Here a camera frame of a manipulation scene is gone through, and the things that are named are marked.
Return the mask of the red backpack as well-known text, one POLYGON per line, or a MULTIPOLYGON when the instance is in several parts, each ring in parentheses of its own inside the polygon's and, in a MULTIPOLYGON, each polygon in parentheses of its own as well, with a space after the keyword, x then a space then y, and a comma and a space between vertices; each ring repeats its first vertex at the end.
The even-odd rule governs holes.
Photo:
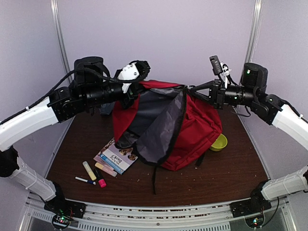
POLYGON ((217 110, 194 86, 176 83, 141 82, 132 104, 117 101, 112 116, 117 148, 170 171, 200 158, 222 133, 217 110))

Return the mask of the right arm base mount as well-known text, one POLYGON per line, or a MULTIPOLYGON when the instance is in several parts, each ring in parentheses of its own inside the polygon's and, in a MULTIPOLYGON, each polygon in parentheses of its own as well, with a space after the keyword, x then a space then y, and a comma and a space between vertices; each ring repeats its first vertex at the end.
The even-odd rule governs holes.
POLYGON ((254 213, 271 208, 269 201, 256 202, 251 199, 241 200, 230 204, 230 209, 234 218, 248 216, 254 213))

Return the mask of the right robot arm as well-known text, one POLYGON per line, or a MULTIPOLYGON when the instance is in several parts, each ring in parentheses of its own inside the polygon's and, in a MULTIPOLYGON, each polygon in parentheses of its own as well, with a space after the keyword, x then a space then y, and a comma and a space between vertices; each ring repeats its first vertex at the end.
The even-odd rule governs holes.
MULTIPOLYGON (((190 88, 190 93, 221 109, 223 105, 243 105, 260 119, 274 126, 304 148, 308 147, 308 121, 287 100, 275 94, 267 94, 268 70, 259 64, 245 63, 240 85, 230 76, 223 81, 215 79, 190 88)), ((250 195, 247 209, 257 212, 265 202, 281 196, 308 191, 308 167, 274 180, 261 182, 250 195)))

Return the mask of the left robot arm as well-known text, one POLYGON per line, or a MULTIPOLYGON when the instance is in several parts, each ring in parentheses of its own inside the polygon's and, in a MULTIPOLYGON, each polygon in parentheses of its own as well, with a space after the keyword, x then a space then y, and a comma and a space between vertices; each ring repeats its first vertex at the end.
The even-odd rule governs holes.
POLYGON ((45 127, 65 122, 79 113, 106 103, 119 101, 129 107, 138 96, 138 84, 150 72, 147 61, 135 60, 111 77, 102 57, 77 59, 74 69, 66 74, 39 100, 0 123, 0 176, 15 179, 36 193, 59 214, 69 210, 61 187, 37 174, 18 155, 13 145, 45 127), (60 87, 69 76, 73 81, 60 87))

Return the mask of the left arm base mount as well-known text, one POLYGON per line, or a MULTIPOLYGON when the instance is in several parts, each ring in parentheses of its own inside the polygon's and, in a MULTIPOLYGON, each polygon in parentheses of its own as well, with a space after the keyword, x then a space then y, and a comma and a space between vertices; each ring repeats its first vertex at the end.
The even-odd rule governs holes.
POLYGON ((56 215, 65 216, 68 218, 83 218, 86 204, 69 200, 52 199, 43 201, 44 209, 51 211, 56 215))

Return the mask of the dog cover book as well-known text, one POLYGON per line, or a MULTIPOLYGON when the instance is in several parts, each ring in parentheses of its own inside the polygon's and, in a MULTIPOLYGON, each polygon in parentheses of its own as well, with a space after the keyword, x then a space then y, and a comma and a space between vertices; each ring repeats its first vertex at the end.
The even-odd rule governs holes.
POLYGON ((94 160, 100 164, 106 163, 115 172, 122 175, 138 157, 132 153, 133 148, 118 149, 115 146, 115 140, 112 138, 94 157, 94 160))

